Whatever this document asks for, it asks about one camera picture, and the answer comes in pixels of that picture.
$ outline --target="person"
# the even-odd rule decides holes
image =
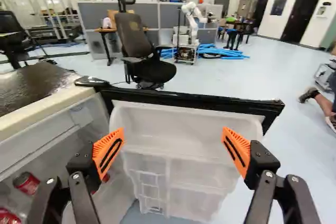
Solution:
[[[324,112],[327,125],[336,133],[336,72],[328,78],[329,86],[335,94],[334,102],[324,97],[317,88],[309,87],[307,91],[299,97],[300,103],[305,103],[309,99],[315,99]]]

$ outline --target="window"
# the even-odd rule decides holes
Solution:
[[[271,15],[281,16],[287,0],[274,0]]]

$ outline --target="black office chair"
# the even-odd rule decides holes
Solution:
[[[12,61],[24,61],[27,66],[26,60],[29,59],[28,52],[35,50],[36,45],[39,45],[36,40],[29,36],[23,27],[20,25],[15,14],[9,10],[0,10],[0,33],[13,33],[19,32],[14,36],[10,36],[6,40],[6,44],[0,45],[0,49],[4,51],[7,57],[14,57]]]
[[[175,65],[160,61],[162,49],[170,47],[152,45],[143,31],[140,16],[126,12],[126,4],[134,3],[135,0],[118,0],[120,12],[115,21],[122,43],[126,82],[132,79],[139,89],[163,88],[176,74]]]

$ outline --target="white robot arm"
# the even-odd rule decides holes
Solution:
[[[181,10],[187,17],[190,25],[191,30],[191,44],[196,44],[197,41],[197,32],[198,32],[198,25],[194,19],[194,15],[198,18],[200,23],[207,23],[208,18],[204,18],[200,9],[196,6],[194,2],[189,2],[185,5],[182,5]]]

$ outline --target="shoe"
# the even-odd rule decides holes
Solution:
[[[299,97],[299,102],[305,103],[309,98],[314,98],[317,94],[319,94],[317,88],[310,87],[304,94]]]
[[[336,133],[336,117],[334,115],[325,118],[327,125]]]

